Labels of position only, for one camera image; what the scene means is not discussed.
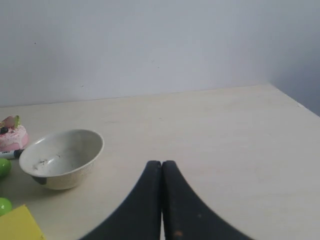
yellow block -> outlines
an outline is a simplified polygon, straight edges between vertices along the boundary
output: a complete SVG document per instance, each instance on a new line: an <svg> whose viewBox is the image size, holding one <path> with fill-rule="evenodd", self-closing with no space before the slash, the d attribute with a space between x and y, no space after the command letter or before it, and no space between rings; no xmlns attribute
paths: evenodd
<svg viewBox="0 0 320 240"><path fill-rule="evenodd" d="M0 216L1 240L45 240L28 208L22 205Z"/></svg>

white wall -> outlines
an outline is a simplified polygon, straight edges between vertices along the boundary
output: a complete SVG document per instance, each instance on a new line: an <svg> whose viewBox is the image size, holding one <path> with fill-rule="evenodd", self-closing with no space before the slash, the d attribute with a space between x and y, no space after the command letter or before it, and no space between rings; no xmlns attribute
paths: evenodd
<svg viewBox="0 0 320 240"><path fill-rule="evenodd" d="M0 106L282 83L319 49L319 10L319 0L2 0Z"/></svg>

white frosting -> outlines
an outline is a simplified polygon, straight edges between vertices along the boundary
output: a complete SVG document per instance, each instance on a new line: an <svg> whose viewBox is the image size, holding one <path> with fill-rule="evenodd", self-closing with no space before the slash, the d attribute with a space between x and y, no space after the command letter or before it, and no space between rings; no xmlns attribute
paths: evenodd
<svg viewBox="0 0 320 240"><path fill-rule="evenodd" d="M0 148L4 148L11 144L19 144L19 147L22 149L22 139L26 135L26 133L26 128L22 125L19 125L14 130L9 129L9 132L5 134L0 134Z"/></svg>

pink cake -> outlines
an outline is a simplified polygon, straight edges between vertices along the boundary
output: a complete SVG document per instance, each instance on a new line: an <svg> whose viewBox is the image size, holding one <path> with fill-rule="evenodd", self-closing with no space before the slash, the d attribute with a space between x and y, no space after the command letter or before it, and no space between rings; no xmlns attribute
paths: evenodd
<svg viewBox="0 0 320 240"><path fill-rule="evenodd" d="M23 149L28 143L28 134L20 125L19 116L9 116L0 122L0 152Z"/></svg>

white table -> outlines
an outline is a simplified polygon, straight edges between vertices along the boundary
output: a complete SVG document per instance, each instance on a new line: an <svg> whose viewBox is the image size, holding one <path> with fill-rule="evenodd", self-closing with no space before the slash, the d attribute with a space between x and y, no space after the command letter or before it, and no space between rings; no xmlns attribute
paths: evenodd
<svg viewBox="0 0 320 240"><path fill-rule="evenodd" d="M48 240L75 240L128 195L148 160L175 160L216 213L257 240L317 240L320 118L270 85L6 107L30 140L100 132L105 149L79 187L51 191L13 160L0 195L26 204Z"/></svg>

